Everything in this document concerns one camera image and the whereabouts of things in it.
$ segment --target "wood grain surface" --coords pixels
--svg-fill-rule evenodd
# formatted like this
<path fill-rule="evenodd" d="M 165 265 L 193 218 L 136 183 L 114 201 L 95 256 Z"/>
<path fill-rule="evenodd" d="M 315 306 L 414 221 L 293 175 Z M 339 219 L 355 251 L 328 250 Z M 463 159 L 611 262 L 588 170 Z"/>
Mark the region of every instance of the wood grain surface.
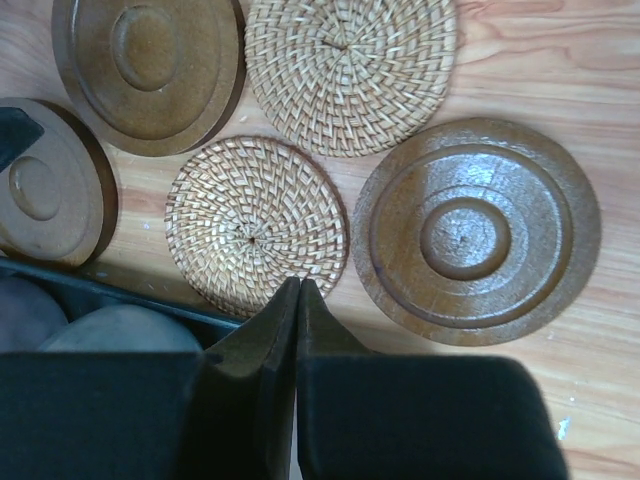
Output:
<path fill-rule="evenodd" d="M 70 108 L 53 59 L 51 4 L 0 2 L 0 95 Z M 601 204 L 596 271 L 558 319 L 498 347 L 456 349 L 403 330 L 368 298 L 351 261 L 329 306 L 368 346 L 385 352 L 518 359 L 544 391 L 574 478 L 640 478 L 640 0 L 462 0 L 458 15 L 460 49 L 450 94 L 430 125 L 500 117 L 563 144 L 585 169 Z M 233 134 L 278 136 L 248 84 L 217 138 Z M 85 273 L 204 305 L 180 277 L 164 234 L 166 194 L 188 155 L 151 159 L 105 149 L 120 186 L 121 213 L 111 246 Z M 351 214 L 383 157 L 314 158 Z"/>

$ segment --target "gray round object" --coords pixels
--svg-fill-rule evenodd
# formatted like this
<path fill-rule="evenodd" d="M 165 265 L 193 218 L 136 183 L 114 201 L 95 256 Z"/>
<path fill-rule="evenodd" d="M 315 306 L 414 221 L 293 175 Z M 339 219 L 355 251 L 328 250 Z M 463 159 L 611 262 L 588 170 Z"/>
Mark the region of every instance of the gray round object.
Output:
<path fill-rule="evenodd" d="M 27 280 L 0 279 L 0 353 L 35 351 L 67 325 L 47 292 Z"/>
<path fill-rule="evenodd" d="M 47 352 L 200 352 L 191 332 L 161 313 L 112 305 L 72 322 L 40 348 Z"/>

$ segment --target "black plastic object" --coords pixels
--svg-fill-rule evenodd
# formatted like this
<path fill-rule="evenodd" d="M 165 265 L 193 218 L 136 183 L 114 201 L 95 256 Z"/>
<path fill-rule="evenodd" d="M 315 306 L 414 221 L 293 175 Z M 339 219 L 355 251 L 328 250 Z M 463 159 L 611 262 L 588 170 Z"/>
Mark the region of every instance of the black plastic object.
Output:
<path fill-rule="evenodd" d="M 308 281 L 298 329 L 306 480 L 568 478 L 538 388 L 519 363 L 376 354 Z"/>
<path fill-rule="evenodd" d="M 191 330 L 203 348 L 220 341 L 242 324 L 241 320 L 224 314 L 205 313 L 184 305 L 160 302 L 90 279 L 0 257 L 0 278 L 8 275 L 27 279 L 44 289 L 62 307 L 69 321 L 108 305 L 139 305 L 169 315 L 182 323 Z"/>
<path fill-rule="evenodd" d="M 203 353 L 0 355 L 0 478 L 285 480 L 298 293 Z"/>
<path fill-rule="evenodd" d="M 0 173 L 44 135 L 23 110 L 0 107 Z"/>

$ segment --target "light wood tabletop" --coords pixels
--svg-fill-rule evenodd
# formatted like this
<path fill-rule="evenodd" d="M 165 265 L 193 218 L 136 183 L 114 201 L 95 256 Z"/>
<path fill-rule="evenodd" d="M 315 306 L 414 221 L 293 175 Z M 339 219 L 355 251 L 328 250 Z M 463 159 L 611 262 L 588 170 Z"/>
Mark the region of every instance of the light wood tabletop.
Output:
<path fill-rule="evenodd" d="M 504 118 L 564 145 L 591 179 L 602 209 L 595 273 L 547 327 L 495 347 L 437 345 L 397 326 L 369 299 L 351 260 L 328 304 L 364 343 L 384 352 L 516 358 L 544 392 L 574 478 L 640 478 L 640 0 L 457 4 L 456 67 L 430 125 Z M 0 1 L 0 96 L 43 99 L 73 111 L 53 58 L 51 6 L 52 0 Z M 243 8 L 246 15 L 249 0 Z M 235 134 L 280 137 L 248 83 L 216 138 Z M 205 307 L 182 279 L 165 240 L 166 194 L 189 155 L 142 158 L 104 147 L 120 189 L 120 218 L 110 247 L 85 274 Z M 383 157 L 314 159 L 351 214 Z"/>

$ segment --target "woven trivet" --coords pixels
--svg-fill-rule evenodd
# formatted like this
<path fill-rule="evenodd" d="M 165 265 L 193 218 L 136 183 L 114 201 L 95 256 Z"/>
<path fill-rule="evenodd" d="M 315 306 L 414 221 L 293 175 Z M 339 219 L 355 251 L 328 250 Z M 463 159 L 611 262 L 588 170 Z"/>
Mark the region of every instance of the woven trivet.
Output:
<path fill-rule="evenodd" d="M 315 280 L 326 296 L 347 260 L 346 222 L 331 185 L 274 140 L 238 137 L 204 148 L 173 183 L 165 222 L 191 286 L 243 317 L 290 276 Z"/>
<path fill-rule="evenodd" d="M 357 157 L 421 129 L 456 50 L 453 0 L 258 0 L 249 78 L 269 120 L 321 155 Z"/>

